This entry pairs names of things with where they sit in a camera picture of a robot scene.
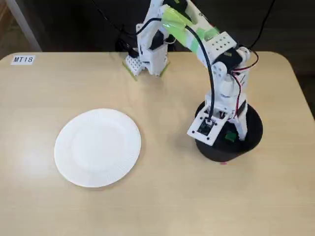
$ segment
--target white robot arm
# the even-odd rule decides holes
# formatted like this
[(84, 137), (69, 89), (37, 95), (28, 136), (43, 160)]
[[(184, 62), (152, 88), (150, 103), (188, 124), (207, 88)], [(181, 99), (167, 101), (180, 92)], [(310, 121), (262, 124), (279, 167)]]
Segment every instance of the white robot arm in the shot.
[(136, 29), (142, 29), (137, 35), (139, 56), (126, 58), (126, 65), (135, 76), (144, 69), (152, 75), (161, 74), (168, 64), (165, 40), (170, 35), (194, 52), (209, 69), (212, 89), (206, 94), (205, 106), (188, 135), (212, 146), (224, 124), (230, 122), (243, 141), (248, 109), (244, 90), (249, 75), (244, 66), (250, 59), (250, 51), (237, 48), (228, 33), (219, 33), (190, 0), (152, 0), (144, 23)]

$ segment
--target dark floor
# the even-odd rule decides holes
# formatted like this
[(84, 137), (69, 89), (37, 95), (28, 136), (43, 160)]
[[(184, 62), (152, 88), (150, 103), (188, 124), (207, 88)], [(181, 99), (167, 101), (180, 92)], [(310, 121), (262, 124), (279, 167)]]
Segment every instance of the dark floor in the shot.
[[(32, 49), (24, 37), (19, 25), (13, 21), (4, 37), (0, 39), (0, 59), (17, 52), (30, 52)], [(315, 117), (315, 74), (297, 76), (306, 100)]]

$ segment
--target table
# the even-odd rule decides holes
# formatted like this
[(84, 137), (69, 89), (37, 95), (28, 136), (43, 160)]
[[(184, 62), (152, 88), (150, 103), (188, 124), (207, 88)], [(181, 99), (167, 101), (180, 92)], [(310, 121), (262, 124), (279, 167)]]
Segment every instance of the table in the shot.
[[(315, 123), (289, 62), (259, 53), (249, 103), (264, 124), (253, 151), (220, 165), (186, 132), (209, 89), (192, 53), (171, 53), (156, 78), (135, 81), (118, 53), (39, 53), (0, 61), (0, 232), (10, 236), (312, 236)], [(55, 139), (96, 108), (129, 115), (142, 135), (137, 164), (101, 189), (67, 182)]]

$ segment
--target red wire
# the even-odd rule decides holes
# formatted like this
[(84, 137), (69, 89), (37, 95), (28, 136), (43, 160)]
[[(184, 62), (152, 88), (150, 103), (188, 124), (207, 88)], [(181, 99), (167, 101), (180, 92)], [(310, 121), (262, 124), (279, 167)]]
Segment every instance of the red wire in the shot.
[(257, 52), (255, 52), (255, 51), (252, 51), (252, 52), (253, 52), (253, 53), (256, 55), (256, 57), (257, 57), (256, 61), (255, 61), (253, 64), (251, 64), (250, 66), (247, 66), (247, 67), (244, 67), (244, 68), (234, 69), (233, 72), (239, 72), (239, 71), (243, 71), (243, 70), (248, 70), (248, 69), (254, 67), (254, 66), (258, 63), (258, 61), (259, 61), (259, 56), (258, 56)]
[(234, 117), (236, 117), (237, 114), (238, 114), (238, 106), (239, 106), (239, 104), (240, 104), (240, 97), (241, 97), (241, 93), (242, 93), (242, 85), (241, 85), (241, 83), (238, 81), (238, 79), (236, 78), (235, 74), (232, 74), (232, 77), (235, 79), (235, 81), (236, 81), (238, 87), (240, 88), (240, 92), (239, 92), (239, 94), (238, 94), (238, 96), (237, 96), (236, 107), (235, 107), (235, 115), (234, 115)]

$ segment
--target label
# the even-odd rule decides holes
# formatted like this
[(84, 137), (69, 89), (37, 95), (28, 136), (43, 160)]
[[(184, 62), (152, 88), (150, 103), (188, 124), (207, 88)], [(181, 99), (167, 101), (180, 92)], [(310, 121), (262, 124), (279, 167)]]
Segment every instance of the label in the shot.
[(35, 55), (15, 55), (11, 65), (33, 65)]

